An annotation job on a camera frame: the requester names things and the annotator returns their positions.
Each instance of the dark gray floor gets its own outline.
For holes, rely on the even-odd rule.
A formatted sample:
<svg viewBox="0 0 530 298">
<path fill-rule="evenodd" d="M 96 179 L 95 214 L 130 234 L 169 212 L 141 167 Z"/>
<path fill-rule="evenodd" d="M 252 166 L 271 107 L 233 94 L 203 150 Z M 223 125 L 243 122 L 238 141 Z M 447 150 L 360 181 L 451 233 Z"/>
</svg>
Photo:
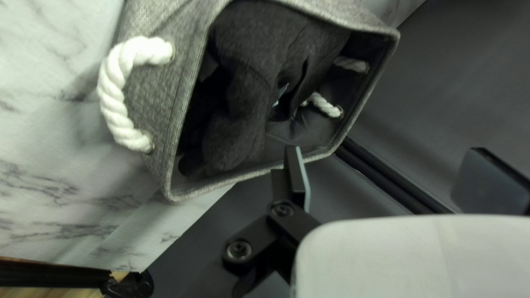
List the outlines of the dark gray floor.
<svg viewBox="0 0 530 298">
<path fill-rule="evenodd" d="M 530 1 L 427 0 L 350 137 L 451 204 L 458 167 L 485 147 L 530 176 Z"/>
<path fill-rule="evenodd" d="M 322 223 L 408 214 L 334 156 L 306 168 L 312 188 L 311 214 Z M 156 284 L 153 298 L 179 297 L 200 270 L 219 256 L 223 242 L 263 215 L 270 200 L 270 175 L 234 186 L 149 267 Z M 248 297 L 288 297 L 288 286 L 275 274 Z"/>
</svg>

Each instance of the folded clothing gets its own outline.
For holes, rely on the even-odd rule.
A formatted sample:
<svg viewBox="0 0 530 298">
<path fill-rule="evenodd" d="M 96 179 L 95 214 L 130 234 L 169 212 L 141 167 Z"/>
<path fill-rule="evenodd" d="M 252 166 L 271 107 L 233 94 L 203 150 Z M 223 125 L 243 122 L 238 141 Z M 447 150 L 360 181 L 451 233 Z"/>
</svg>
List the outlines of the folded clothing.
<svg viewBox="0 0 530 298">
<path fill-rule="evenodd" d="M 181 173 L 258 163 L 266 122 L 296 113 L 349 34 L 274 2 L 231 2 L 210 27 L 207 50 L 219 67 L 195 86 L 179 141 Z"/>
</svg>

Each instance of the white rope handle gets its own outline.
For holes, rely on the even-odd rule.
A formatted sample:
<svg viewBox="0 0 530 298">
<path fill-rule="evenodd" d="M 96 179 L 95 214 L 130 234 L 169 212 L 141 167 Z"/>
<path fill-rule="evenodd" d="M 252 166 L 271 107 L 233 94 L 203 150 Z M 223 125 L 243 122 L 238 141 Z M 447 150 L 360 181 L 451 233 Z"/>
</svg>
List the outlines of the white rope handle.
<svg viewBox="0 0 530 298">
<path fill-rule="evenodd" d="M 342 116 L 342 109 L 338 106 L 330 104 L 320 93 L 313 92 L 311 96 L 300 104 L 300 106 L 305 107 L 312 102 L 315 107 L 319 108 L 323 113 L 328 115 L 330 118 L 339 118 Z"/>
<path fill-rule="evenodd" d="M 114 46 L 100 67 L 98 86 L 100 108 L 116 143 L 133 151 L 149 153 L 154 149 L 151 138 L 127 116 L 123 103 L 123 87 L 133 66 L 169 63 L 174 55 L 173 45 L 160 37 L 133 37 Z"/>
<path fill-rule="evenodd" d="M 368 62 L 346 56 L 338 56 L 333 64 L 360 74 L 366 74 L 370 69 Z"/>
</svg>

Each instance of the black bolt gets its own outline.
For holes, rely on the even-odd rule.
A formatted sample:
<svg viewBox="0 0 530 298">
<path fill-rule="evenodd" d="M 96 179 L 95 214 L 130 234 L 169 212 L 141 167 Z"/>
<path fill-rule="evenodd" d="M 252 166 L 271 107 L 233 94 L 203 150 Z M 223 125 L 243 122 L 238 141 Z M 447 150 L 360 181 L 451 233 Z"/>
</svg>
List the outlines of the black bolt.
<svg viewBox="0 0 530 298">
<path fill-rule="evenodd" d="M 278 216 L 289 216 L 294 214 L 294 210 L 291 208 L 291 206 L 280 203 L 276 204 L 272 207 L 272 211 L 278 215 Z"/>
<path fill-rule="evenodd" d="M 228 245 L 226 254 L 229 259 L 241 261 L 246 259 L 252 253 L 250 244 L 243 240 L 237 240 Z"/>
</svg>

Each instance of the marble pattern surface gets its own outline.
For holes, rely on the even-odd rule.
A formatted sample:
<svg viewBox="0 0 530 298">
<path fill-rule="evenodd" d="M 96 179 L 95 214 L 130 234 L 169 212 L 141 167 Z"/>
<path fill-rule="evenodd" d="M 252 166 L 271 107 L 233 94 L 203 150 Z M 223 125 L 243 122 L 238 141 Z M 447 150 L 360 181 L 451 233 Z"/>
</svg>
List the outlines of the marble pattern surface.
<svg viewBox="0 0 530 298">
<path fill-rule="evenodd" d="M 393 26 L 423 0 L 364 0 Z M 94 88 L 122 0 L 0 0 L 0 255 L 142 271 L 230 187 L 169 205 Z"/>
</svg>

